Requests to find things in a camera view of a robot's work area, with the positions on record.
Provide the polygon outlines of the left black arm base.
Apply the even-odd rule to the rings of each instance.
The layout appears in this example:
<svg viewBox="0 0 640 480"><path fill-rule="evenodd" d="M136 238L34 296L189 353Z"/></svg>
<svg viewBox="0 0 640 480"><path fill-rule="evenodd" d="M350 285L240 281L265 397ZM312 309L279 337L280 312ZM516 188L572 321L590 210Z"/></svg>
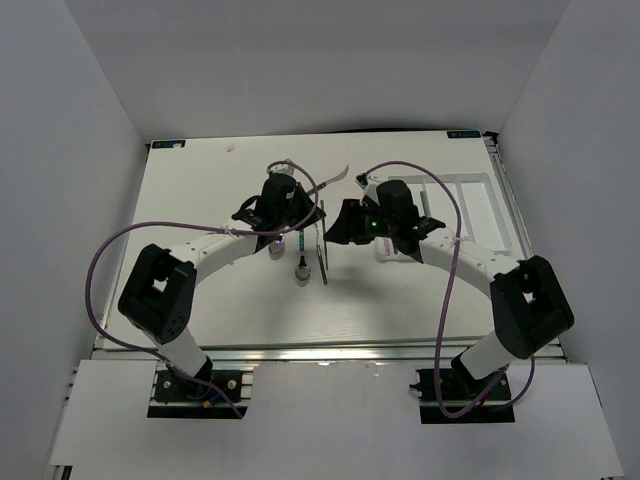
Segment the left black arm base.
<svg viewBox="0 0 640 480"><path fill-rule="evenodd" d="M188 382L168 368L158 369L151 389L147 417L239 420L248 410L252 375L241 370L214 369L209 382L217 389Z"/></svg>

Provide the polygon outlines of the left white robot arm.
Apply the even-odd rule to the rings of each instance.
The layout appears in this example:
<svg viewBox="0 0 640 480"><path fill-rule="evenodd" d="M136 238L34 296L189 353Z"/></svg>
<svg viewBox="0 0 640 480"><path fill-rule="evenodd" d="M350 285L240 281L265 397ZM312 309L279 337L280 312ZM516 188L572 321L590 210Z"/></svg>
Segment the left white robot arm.
<svg viewBox="0 0 640 480"><path fill-rule="evenodd" d="M325 217L317 192L292 176L272 172L260 194L247 199L219 233L171 248L140 252L118 301L118 311L152 341L177 376L177 387L199 399L211 387L212 362L188 329L195 289L204 279L274 243L284 230L302 230Z"/></svg>

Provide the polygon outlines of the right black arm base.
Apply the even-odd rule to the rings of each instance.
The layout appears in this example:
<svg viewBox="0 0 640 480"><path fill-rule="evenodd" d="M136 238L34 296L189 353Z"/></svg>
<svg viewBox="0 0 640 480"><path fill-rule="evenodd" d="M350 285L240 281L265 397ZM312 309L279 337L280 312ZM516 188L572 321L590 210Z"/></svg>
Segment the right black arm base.
<svg viewBox="0 0 640 480"><path fill-rule="evenodd" d="M447 410L456 413L471 403L490 383L492 375L469 383L452 368L440 369L440 388L443 404ZM451 424L510 424L515 422L512 406L503 407L512 399L512 392L505 374L499 383L474 404L474 408L460 418L451 419L444 415L435 393L434 370L418 369L416 381L409 385L409 391L419 402L420 421L423 425Z"/></svg>

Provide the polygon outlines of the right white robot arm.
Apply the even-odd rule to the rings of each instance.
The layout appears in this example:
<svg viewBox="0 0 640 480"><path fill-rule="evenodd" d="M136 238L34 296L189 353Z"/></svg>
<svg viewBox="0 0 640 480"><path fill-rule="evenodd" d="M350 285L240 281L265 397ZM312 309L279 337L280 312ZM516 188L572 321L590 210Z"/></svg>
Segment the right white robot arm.
<svg viewBox="0 0 640 480"><path fill-rule="evenodd" d="M340 245L387 238L402 255L453 273L490 300L493 331L452 362L452 388L463 398L477 397L493 373L534 356L574 325L548 260L520 260L463 239L444 222L421 215L401 180L370 184L361 199L344 200L325 238Z"/></svg>

